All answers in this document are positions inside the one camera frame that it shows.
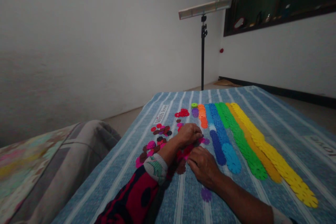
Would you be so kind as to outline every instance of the person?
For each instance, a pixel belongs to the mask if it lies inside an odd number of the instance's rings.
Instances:
[[[196,124],[185,124],[135,171],[130,181],[106,205],[96,223],[143,223],[177,152],[201,137],[202,131]],[[193,148],[187,164],[197,180],[221,197],[241,223],[296,223],[225,176],[207,149]]]

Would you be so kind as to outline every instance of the tile floor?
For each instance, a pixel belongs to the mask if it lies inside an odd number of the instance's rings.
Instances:
[[[204,85],[204,90],[208,89],[227,89],[231,88],[229,86],[216,86],[213,84],[207,84]],[[201,87],[196,87],[194,89],[195,91],[200,91]],[[314,105],[311,103],[294,100],[287,97],[277,96],[278,98],[282,99],[283,101],[287,102],[294,108],[296,108],[298,111],[300,111],[305,116],[313,119],[315,122],[317,122],[322,127],[326,128],[330,132],[336,135],[336,110],[322,107],[319,105]],[[136,119],[138,114],[141,112],[142,107],[136,108],[134,110],[131,110],[129,112],[106,118],[103,121],[110,124],[116,131],[119,132],[121,136],[123,136],[127,129],[130,127],[132,122]]]

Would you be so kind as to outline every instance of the tripod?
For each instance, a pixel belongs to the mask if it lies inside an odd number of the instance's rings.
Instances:
[[[202,34],[201,34],[201,38],[202,38],[202,85],[201,85],[201,90],[202,91],[204,90],[204,41],[205,41],[205,37],[208,35],[207,24],[204,24],[206,19],[207,17],[204,15],[201,18],[201,22],[202,22]]]

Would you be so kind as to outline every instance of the patterned sleeve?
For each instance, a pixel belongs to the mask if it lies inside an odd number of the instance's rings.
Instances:
[[[159,185],[165,181],[167,169],[159,154],[148,157],[106,205],[96,223],[143,223]]]

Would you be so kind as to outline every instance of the wall baseboard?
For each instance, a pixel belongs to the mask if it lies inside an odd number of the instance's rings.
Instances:
[[[276,95],[280,95],[280,96],[284,96],[284,97],[336,109],[336,99],[335,98],[219,76],[218,80],[222,80],[222,79],[226,79],[228,81],[233,82],[234,84],[238,84],[242,86],[252,86],[252,85],[258,86],[274,95],[276,94]]]

